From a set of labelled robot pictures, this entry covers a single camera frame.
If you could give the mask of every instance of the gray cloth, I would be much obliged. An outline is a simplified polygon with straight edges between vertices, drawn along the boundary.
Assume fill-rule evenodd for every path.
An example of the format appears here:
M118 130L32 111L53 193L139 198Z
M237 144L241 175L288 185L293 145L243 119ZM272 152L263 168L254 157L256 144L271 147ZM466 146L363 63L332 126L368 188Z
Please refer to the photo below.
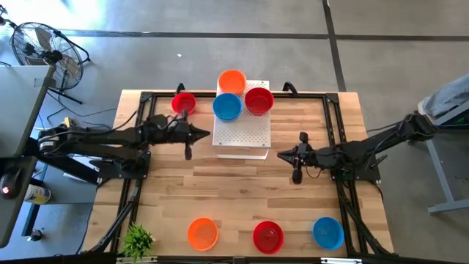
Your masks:
M453 81L421 101L425 114L438 118L469 100L469 74Z

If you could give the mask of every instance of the bowl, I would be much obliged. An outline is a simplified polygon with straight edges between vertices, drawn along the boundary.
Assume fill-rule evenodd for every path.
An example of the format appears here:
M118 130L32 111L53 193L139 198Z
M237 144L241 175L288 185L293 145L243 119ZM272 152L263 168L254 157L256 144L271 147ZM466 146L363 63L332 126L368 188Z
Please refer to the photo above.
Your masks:
M178 114L184 110L187 110L188 114L192 114L196 110L196 97L189 92L181 92L174 96L171 106Z
M218 77L218 86L222 92L241 95L246 88L246 76L240 70L225 70Z
M275 254L284 245L284 232L272 221L257 225L253 234L254 245L264 254Z
M344 243L344 229L337 220L322 217L314 223L313 237L323 249L336 250Z
M224 93L213 101L213 112L219 119L230 122L236 120L243 111L243 102L232 93Z
M192 222L188 229L189 244L196 250L206 251L217 243L217 225L208 218L199 218Z
M268 89L257 87L246 93L244 102L252 114L263 115L272 108L273 95Z

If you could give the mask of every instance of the cable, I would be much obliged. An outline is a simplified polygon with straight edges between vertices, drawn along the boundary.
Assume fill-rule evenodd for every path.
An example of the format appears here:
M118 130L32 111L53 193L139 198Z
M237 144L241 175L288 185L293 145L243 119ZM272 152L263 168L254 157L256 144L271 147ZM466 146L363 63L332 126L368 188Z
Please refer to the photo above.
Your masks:
M87 122L87 121L84 121L84 123L88 124L88 125L96 125L96 127L93 127L93 128L107 128L107 129L112 129L112 127L110 125L107 125L107 124L101 124L101 123L92 123L92 122Z
M86 236L86 232L88 232L88 224L89 224L89 220L91 219L91 212L92 211L93 211L93 205L91 206L91 209L89 210L88 220L86 220L86 227L85 227L85 233L83 234L83 239L81 240L80 246L76 250L75 254L80 253L81 247L83 246L83 243L85 241L85 236Z
M101 114L101 113L104 113L104 112L107 112L107 111L116 111L117 109L116 108L113 108L113 109L106 109L106 110L102 110L102 111L97 111L95 113L91 113L91 114L77 114L76 112L74 112L72 109L69 109L68 107L66 107L66 105L64 105L60 100L58 100L57 98L55 98L54 96L52 96L49 92L47 92L47 94L49 96L52 97L52 99L54 99L55 101L57 101L57 103L59 103L61 106L64 107L64 109L67 109L68 111L72 112L74 115L76 116L79 116L79 117L89 117L89 116L92 116L92 115L95 115L95 114Z
M396 134L396 132L390 133L385 139L383 139L378 145L376 145L376 147L372 151L372 154L369 156L368 161L366 162L365 170L367 170L369 168L369 163L372 160L372 157L374 156L374 154L376 153L376 150L381 146L381 144L386 142L388 139L390 139L395 134Z
M397 125L397 123L398 123L398 122L395 122L395 123L390 124L390 125L385 125L385 126L383 126L383 127L381 127L381 128L373 128L373 129L367 130L366 132L380 131L380 130L382 130L382 129L389 128L389 127L391 127L391 126L393 126L393 125Z
M43 118L41 117L41 114L37 114L37 117L39 117L39 120L40 120L40 122L41 122L41 126L43 127L43 129L45 129L45 128L44 128Z
M174 121L176 121L176 118L177 118L177 115L173 117L173 119L171 120L171 122L167 123L163 128L161 128L161 130L167 129L170 124L172 124Z
M313 177L309 174L308 172L308 166L306 166L306 174L308 174L308 176L311 178L311 179L317 179L320 175L321 175L321 172L322 172L322 169L320 169L320 172L316 175L316 177Z
M315 155L320 155L322 157L328 157L328 156L335 155L337 153L342 153L342 154L346 155L350 159L350 161L353 164L355 164L355 161L353 160L352 156L349 153L346 153L345 151L342 151L342 150L336 150L336 152L332 152L332 153L329 153L329 154L319 154L319 153L314 153L314 152L307 152L306 154L315 154Z
M381 194L381 200L384 201L383 199L383 192L381 191L381 188L373 181L373 180L370 180L369 181L372 185L376 186L376 188L378 189L378 191L380 192Z
M65 144L67 144L67 141L62 142L58 147L54 148L51 151L44 152L43 155L44 156L50 156L52 153L55 153L57 150L59 150Z
M52 139L56 136L61 136L61 135L69 134L69 133L71 133L71 134L82 134L82 135L84 134L84 135L88 135L88 136L104 135L104 134L107 134L107 133L111 133L111 132L114 132L114 131L118 130L119 128L123 127L124 125L127 125L127 123L129 123L132 120L133 116L135 116L136 113L137 113L137 111L134 111L133 114L129 117L129 119L127 119L127 121L125 121L122 125L120 125L116 128L113 128L111 130L108 130L108 131L94 132L94 133L92 133L92 132L83 132L83 131L64 131L64 132L57 133L55 135L45 136L45 137L43 137L39 140L39 143L43 143L43 142L47 141L48 139Z
M58 110L58 111L55 111L55 112L52 113L52 114L49 114L49 115L46 117L46 119L47 119L47 121L49 122L49 124L52 124L51 121L49 120L50 117L52 117L52 116L54 116L54 115L56 115L56 114L58 114L58 113L60 113L61 111L64 111L64 110L65 110L65 107L62 107L62 109L60 109L60 110Z
M369 168L369 163L370 161L372 160L372 157L374 156L374 154L376 153L377 149L384 143L386 142L388 139L390 139L392 136L396 135L402 128L402 126L404 125L404 122L406 121L406 118L404 118L402 121L400 122L396 122L395 124L393 125L397 125L397 123L399 123L399 127L397 128L396 131L394 131L394 133L390 133L387 137L385 137L372 151L372 154L369 156L368 158L368 161L366 162L366 166L365 166L365 170L367 170Z

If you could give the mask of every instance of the potted plant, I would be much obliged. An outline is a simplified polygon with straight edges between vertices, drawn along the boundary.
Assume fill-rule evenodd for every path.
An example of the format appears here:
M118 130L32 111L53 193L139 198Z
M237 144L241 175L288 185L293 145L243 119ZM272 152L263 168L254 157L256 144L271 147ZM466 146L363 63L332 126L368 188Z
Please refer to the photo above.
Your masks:
M149 255L154 239L152 233L146 231L140 224L132 224L129 226L123 241L124 246L119 252L126 257L132 257L135 263L137 260L141 260L143 256Z

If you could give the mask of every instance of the wooden table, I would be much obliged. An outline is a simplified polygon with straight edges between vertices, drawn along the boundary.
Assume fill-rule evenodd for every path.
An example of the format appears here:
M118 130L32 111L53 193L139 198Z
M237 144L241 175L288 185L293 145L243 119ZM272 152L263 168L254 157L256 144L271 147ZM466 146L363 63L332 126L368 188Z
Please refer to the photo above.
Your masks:
M122 124L138 108L141 92L122 91L114 126ZM340 92L339 99L347 140L365 139L357 93ZM196 112L189 117L196 127L213 130L212 101L212 98L198 98ZM171 100L158 99L155 113L174 114ZM346 255L344 245L336 251L325 251L311 236L317 219L330 216L341 220L336 186L329 172L321 172L319 178L312 179L303 169L303 183L294 185L292 167L276 157L278 151L298 144L300 131L309 134L309 143L314 148L328 146L321 100L276 99L270 116L272 149L265 161L217 159L211 136L193 146L191 161L184 160L182 144L151 147L149 177L141 191L136 222L152 232L157 240L153 255L266 256L252 241L255 226L264 220L276 222L285 234L284 246L274 256ZM313 176L318 172L309 168ZM97 190L84 249L93 247L115 219L122 182L110 180ZM357 191L364 222L392 252L380 193L368 182L357 182ZM188 226L199 217L213 219L219 228L217 244L206 252L192 249L187 242ZM358 249L356 228L352 220L350 222L353 242ZM122 226L122 235L125 235L128 222Z

